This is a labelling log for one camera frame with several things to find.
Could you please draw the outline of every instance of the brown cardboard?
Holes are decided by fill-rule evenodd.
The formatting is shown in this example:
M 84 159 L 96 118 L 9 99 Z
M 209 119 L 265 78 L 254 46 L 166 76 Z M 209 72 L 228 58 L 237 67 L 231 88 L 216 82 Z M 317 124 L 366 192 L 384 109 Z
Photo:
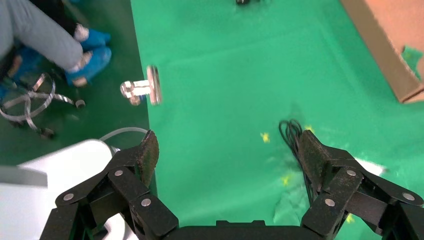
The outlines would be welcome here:
M 423 0 L 340 0 L 401 103 L 424 101 L 424 84 L 401 57 L 424 52 Z M 424 77 L 424 59 L 417 67 Z

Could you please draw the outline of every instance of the green cloth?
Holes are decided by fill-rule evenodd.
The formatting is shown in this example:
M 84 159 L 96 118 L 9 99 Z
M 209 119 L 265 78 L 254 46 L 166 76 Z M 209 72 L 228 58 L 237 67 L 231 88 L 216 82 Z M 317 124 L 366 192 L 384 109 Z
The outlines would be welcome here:
M 143 69 L 157 66 L 163 93 L 148 106 L 158 194 L 180 226 L 298 225 L 309 204 L 278 131 L 290 118 L 424 196 L 424 103 L 396 101 L 337 0 L 131 4 Z M 337 239 L 381 238 L 355 217 Z
M 421 80 L 421 75 L 417 70 L 417 65 L 420 59 L 423 57 L 423 53 L 415 48 L 405 46 L 402 52 L 402 58 L 408 64 L 409 68 L 415 73 L 415 76 Z

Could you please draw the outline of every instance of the coiled black wire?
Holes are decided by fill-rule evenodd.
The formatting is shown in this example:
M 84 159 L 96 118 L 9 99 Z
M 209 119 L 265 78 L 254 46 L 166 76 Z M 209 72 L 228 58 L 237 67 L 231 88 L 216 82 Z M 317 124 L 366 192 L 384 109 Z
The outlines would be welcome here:
M 294 157 L 299 161 L 299 140 L 303 132 L 301 124 L 295 119 L 282 120 L 278 124 L 278 130 Z
M 304 168 L 302 167 L 301 161 L 299 160 L 299 142 L 303 132 L 302 126 L 295 119 L 291 119 L 289 121 L 282 120 L 278 124 L 278 130 L 279 130 L 279 133 L 281 134 L 282 139 L 290 148 L 291 152 L 293 153 L 294 157 L 296 158 L 299 164 L 300 169 L 302 170 L 303 180 L 306 186 L 307 198 L 309 199 L 309 204 L 311 204 L 314 201 L 311 181 L 306 176 L 306 173 L 304 171 Z

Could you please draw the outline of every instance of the gray pants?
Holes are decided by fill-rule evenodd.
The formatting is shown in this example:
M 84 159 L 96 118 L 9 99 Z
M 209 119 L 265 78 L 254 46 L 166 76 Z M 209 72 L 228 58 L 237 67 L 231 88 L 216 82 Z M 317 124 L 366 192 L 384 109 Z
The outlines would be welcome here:
M 81 60 L 83 49 L 29 0 L 0 0 L 0 59 L 18 39 L 64 70 Z

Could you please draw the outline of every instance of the silver rivet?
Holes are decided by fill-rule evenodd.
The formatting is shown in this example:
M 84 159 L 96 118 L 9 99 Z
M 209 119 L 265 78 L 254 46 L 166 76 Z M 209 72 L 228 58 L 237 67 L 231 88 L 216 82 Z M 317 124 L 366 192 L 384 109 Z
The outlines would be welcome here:
M 406 198 L 406 199 L 410 200 L 410 201 L 414 201 L 414 200 L 415 200 L 415 197 L 414 197 L 414 196 L 412 196 L 411 194 L 406 193 L 406 192 L 402 193 L 402 196 L 403 196 L 404 198 Z
M 357 173 L 352 171 L 352 170 L 347 170 L 347 174 L 349 174 L 350 176 L 356 176 Z
M 71 199 L 73 199 L 74 198 L 74 194 L 73 193 L 68 193 L 68 194 L 66 194 L 64 197 L 63 197 L 63 200 L 65 200 L 65 201 L 69 201 L 69 200 L 71 200 Z
M 152 201 L 151 201 L 150 199 L 148 199 L 148 198 L 146 198 L 146 199 L 144 199 L 143 201 L 141 201 L 141 205 L 142 205 L 143 207 L 147 207 L 147 206 L 149 206 L 151 203 L 152 203 Z
M 334 207 L 336 205 L 336 203 L 333 200 L 331 200 L 330 198 L 327 198 L 325 200 L 325 204 L 327 204 L 330 207 Z
M 115 172 L 115 176 L 121 176 L 124 172 L 122 170 L 118 170 Z

